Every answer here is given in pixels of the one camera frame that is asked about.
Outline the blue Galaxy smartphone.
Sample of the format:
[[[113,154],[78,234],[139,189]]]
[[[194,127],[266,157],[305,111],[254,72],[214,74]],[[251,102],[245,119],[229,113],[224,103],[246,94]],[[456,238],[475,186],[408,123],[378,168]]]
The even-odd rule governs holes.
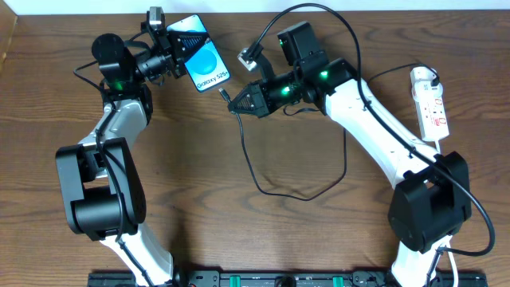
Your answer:
[[[202,19],[197,14],[168,25],[167,30],[209,33]],[[205,92],[230,79],[230,71],[211,37],[193,57],[184,61],[184,65],[195,88],[199,92]]]

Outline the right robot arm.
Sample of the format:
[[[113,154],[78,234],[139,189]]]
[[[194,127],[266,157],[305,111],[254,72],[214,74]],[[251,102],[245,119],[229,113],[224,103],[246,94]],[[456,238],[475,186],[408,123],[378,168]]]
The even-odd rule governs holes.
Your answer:
[[[456,152],[442,155],[404,127],[351,64],[328,58],[308,22],[282,30],[278,38],[292,71],[275,74],[259,42],[243,49],[239,61],[248,70],[259,69],[261,79],[247,84],[229,102],[229,111],[262,118],[304,101],[350,132],[394,191],[388,221],[399,247],[391,284],[431,286],[439,259],[472,214],[466,161]]]

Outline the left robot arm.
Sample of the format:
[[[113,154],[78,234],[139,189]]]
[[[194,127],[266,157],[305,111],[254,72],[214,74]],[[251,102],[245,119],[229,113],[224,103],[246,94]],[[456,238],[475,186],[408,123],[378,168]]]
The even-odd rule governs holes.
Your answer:
[[[79,143],[55,155],[69,228],[115,252],[131,270],[136,286],[187,286],[186,273],[145,223],[147,204],[131,155],[153,113],[148,83],[186,73],[184,63],[210,43],[207,31],[169,30],[147,20],[140,27],[153,41],[124,40],[113,33],[92,43],[103,74],[96,85],[103,115]]]

